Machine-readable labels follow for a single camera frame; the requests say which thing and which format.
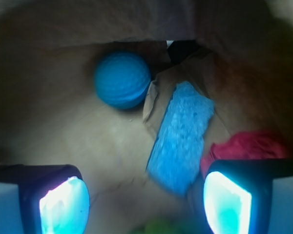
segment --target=blue ball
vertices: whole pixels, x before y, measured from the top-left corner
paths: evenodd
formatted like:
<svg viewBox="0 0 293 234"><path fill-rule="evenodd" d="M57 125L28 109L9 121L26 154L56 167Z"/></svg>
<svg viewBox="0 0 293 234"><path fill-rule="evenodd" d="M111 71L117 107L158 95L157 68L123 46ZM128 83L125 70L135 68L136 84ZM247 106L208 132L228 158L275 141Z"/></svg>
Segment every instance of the blue ball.
<svg viewBox="0 0 293 234"><path fill-rule="evenodd" d="M150 82L151 74L146 62L132 52L107 55L94 74L99 98L118 109L129 109L141 103Z"/></svg>

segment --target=red fabric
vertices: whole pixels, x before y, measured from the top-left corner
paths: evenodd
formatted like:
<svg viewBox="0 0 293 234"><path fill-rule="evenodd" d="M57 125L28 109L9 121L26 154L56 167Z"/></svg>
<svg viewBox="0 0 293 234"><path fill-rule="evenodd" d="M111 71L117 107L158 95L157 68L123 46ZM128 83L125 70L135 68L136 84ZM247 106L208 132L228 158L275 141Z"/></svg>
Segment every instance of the red fabric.
<svg viewBox="0 0 293 234"><path fill-rule="evenodd" d="M206 177L210 165L217 159L288 158L284 140L268 131L237 133L223 144L212 144L209 154L201 158L200 171Z"/></svg>

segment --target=blue sponge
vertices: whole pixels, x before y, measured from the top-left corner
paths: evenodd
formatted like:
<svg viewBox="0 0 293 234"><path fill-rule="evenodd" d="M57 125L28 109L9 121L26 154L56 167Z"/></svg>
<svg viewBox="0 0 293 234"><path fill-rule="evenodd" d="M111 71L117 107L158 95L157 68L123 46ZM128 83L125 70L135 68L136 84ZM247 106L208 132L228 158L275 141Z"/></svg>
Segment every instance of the blue sponge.
<svg viewBox="0 0 293 234"><path fill-rule="evenodd" d="M199 173L203 135L213 113L213 101L189 82L177 85L146 167L153 179L177 195L186 195Z"/></svg>

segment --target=dimpled ball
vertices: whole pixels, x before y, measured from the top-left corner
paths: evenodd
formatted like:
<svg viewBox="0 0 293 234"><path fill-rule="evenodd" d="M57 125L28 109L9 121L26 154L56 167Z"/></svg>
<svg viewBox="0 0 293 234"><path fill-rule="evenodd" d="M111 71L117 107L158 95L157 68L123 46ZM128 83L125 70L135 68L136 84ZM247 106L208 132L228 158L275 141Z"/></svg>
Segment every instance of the dimpled ball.
<svg viewBox="0 0 293 234"><path fill-rule="evenodd" d="M94 84L98 97L117 109L141 103L151 82L146 62L131 52L114 52L98 64Z"/></svg>

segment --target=green object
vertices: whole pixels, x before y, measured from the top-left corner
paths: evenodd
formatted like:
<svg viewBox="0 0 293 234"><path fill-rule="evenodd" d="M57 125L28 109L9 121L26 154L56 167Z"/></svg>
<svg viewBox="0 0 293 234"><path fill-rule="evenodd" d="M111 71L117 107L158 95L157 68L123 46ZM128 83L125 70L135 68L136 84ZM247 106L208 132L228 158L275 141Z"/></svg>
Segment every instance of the green object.
<svg viewBox="0 0 293 234"><path fill-rule="evenodd" d="M148 222L129 234L200 234L202 233L195 219L186 219L178 222L169 222L157 219Z"/></svg>
<svg viewBox="0 0 293 234"><path fill-rule="evenodd" d="M145 234L180 234L180 232L165 220L155 220L146 224Z"/></svg>

